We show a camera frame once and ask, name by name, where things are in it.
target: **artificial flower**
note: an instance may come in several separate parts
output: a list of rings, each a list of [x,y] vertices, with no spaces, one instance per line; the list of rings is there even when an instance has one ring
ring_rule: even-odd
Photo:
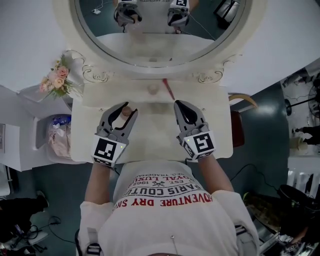
[[[51,83],[54,83],[55,80],[58,78],[58,74],[56,71],[51,71],[49,74],[48,74],[48,79],[50,80]]]
[[[41,80],[41,84],[44,85],[48,82],[48,78],[45,76],[44,78],[42,78]]]
[[[50,81],[46,83],[46,87],[48,91],[51,91],[55,88],[55,86]]]
[[[46,91],[46,86],[45,86],[45,84],[44,83],[42,83],[41,85],[40,85],[40,92],[45,92]]]
[[[58,76],[60,78],[66,78],[68,76],[68,74],[69,74],[69,70],[65,66],[61,66],[61,67],[58,68],[56,73],[58,74]]]
[[[59,89],[61,86],[63,86],[65,83],[65,80],[62,79],[61,77],[57,77],[54,82],[53,85],[55,88]]]

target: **black cable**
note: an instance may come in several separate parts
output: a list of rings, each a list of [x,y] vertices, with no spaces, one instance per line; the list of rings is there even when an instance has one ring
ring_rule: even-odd
[[[31,230],[32,227],[36,228],[35,231],[31,231],[30,233],[24,235],[23,236],[24,239],[36,239],[38,237],[38,234],[39,234],[39,231],[40,231],[39,228],[36,225],[32,225],[29,230]]]
[[[113,170],[120,176],[119,172],[117,172],[117,168],[113,168]]]
[[[71,243],[71,244],[74,244],[74,245],[75,245],[75,244],[76,244],[75,242],[69,241],[69,240],[65,240],[65,239],[59,237],[58,235],[56,235],[56,234],[52,231],[52,229],[51,229],[51,227],[50,227],[50,224],[49,224],[49,222],[50,222],[50,220],[51,220],[52,218],[58,219],[59,224],[61,224],[61,219],[60,219],[59,217],[57,217],[57,216],[51,216],[51,217],[49,218],[49,220],[48,220],[48,225],[47,225],[47,227],[49,228],[49,230],[51,231],[51,233],[52,233],[56,238],[58,238],[58,239],[60,239],[60,240],[62,240],[62,241],[64,241],[64,242]]]
[[[282,243],[285,243],[284,241],[282,241],[282,240],[280,239],[279,235],[280,235],[280,227],[279,227],[279,232],[278,232],[278,240],[279,240],[280,242],[282,242]]]
[[[48,225],[45,225],[45,226],[40,227],[40,228],[39,228],[39,231],[41,231],[43,228],[49,227],[50,225],[59,225],[59,224],[61,224],[61,222],[52,222],[52,223],[50,223],[50,224],[48,224]]]
[[[274,188],[275,191],[278,191],[275,186],[272,186],[272,185],[270,185],[270,184],[267,183],[266,176],[265,176],[261,171],[258,171],[258,168],[257,168],[253,163],[248,163],[248,164],[246,164],[245,166],[243,166],[243,167],[235,174],[235,176],[233,176],[233,178],[230,179],[230,182],[232,182],[232,180],[233,180],[235,177],[237,177],[238,174],[240,174],[241,171],[242,171],[244,168],[246,168],[247,166],[252,166],[252,167],[254,167],[254,171],[263,176],[264,183],[265,183],[267,186],[269,186],[269,187],[271,187],[271,188]]]

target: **cable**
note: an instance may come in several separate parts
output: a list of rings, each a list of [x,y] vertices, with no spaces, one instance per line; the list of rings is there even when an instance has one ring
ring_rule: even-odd
[[[291,99],[291,100],[298,100],[298,99],[299,99],[299,98],[301,98],[301,97],[307,97],[307,96],[309,96],[309,94],[299,96],[298,98],[291,98],[291,97],[289,97],[289,96],[288,96],[288,95],[286,95],[286,94],[284,94],[284,96],[288,97],[288,98],[289,98],[289,99]]]
[[[49,230],[51,231],[51,233],[52,233],[56,238],[58,238],[58,239],[60,239],[60,240],[62,240],[62,241],[64,241],[64,242],[71,243],[71,244],[74,244],[74,245],[75,245],[75,244],[76,244],[75,242],[69,241],[69,240],[65,240],[65,239],[59,237],[58,235],[56,235],[56,234],[52,231],[52,229],[51,229],[51,227],[50,227],[50,224],[49,224],[49,222],[50,222],[50,220],[51,220],[52,218],[58,219],[59,224],[61,224],[61,219],[60,219],[59,217],[57,217],[57,216],[51,216],[51,217],[49,218],[49,220],[48,220],[48,225],[47,225],[47,227],[49,228]]]
[[[61,224],[61,222],[52,222],[52,223],[50,223],[50,224],[48,224],[48,225],[45,225],[45,226],[40,227],[40,228],[39,228],[39,231],[42,230],[43,228],[49,227],[50,225],[59,225],[59,224]]]
[[[183,31],[183,30],[182,30],[182,32],[185,33],[185,34],[187,34],[187,35],[191,35],[191,36],[192,36],[192,34],[186,32],[186,31]]]
[[[189,16],[190,16],[196,23],[198,23],[198,24],[205,30],[205,32],[207,32],[207,33],[210,35],[210,37],[211,37],[214,41],[216,41],[216,39],[209,33],[208,30],[205,29],[204,26],[202,26],[191,14],[189,14]]]
[[[279,232],[278,232],[278,240],[279,240],[280,242],[282,242],[282,243],[285,243],[284,241],[282,241],[282,240],[280,239],[279,235],[280,235],[280,227],[279,227]]]
[[[105,4],[112,4],[113,2],[104,2],[104,0],[101,0],[101,4],[98,5],[96,8],[94,8],[94,10],[100,10],[101,8],[104,7]]]
[[[35,227],[35,231],[31,231],[30,233],[24,235],[23,236],[24,239],[36,239],[37,238],[40,230],[36,225],[32,225],[29,230],[31,230],[32,227]],[[33,234],[33,233],[36,233],[35,237],[30,237],[30,235]]]
[[[254,171],[263,176],[264,183],[265,183],[267,186],[269,186],[269,187],[271,187],[271,188],[274,188],[275,191],[278,191],[275,186],[272,186],[272,185],[270,185],[270,184],[267,183],[266,176],[265,176],[261,171],[258,171],[258,168],[257,168],[253,163],[248,163],[248,164],[246,164],[245,166],[243,166],[243,167],[235,174],[235,176],[233,176],[233,178],[230,179],[230,182],[232,182],[232,180],[233,180],[235,177],[237,177],[238,174],[240,174],[241,171],[242,171],[244,168],[246,168],[247,166],[253,166],[253,167],[254,167]]]
[[[113,170],[120,176],[119,172],[117,172],[117,168],[113,168]]]

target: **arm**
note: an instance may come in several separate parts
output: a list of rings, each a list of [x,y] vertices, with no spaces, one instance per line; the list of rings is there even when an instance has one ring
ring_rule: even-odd
[[[99,163],[93,163],[84,200],[97,205],[109,203],[109,178],[110,169],[107,166]]]
[[[199,159],[198,165],[210,194],[218,190],[234,191],[229,178],[213,155]]]

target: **small object on table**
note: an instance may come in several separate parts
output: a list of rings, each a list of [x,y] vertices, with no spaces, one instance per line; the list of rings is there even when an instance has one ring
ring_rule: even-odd
[[[148,92],[151,95],[156,95],[159,91],[159,85],[158,84],[150,84],[148,85]]]
[[[176,99],[175,99],[174,93],[172,92],[172,90],[171,90],[171,88],[170,88],[170,86],[168,84],[168,80],[166,78],[164,78],[164,79],[162,79],[162,81],[163,81],[165,87],[168,89],[172,99],[175,101]]]
[[[122,115],[124,115],[125,117],[129,117],[132,112],[133,111],[129,106],[125,106],[121,111]]]

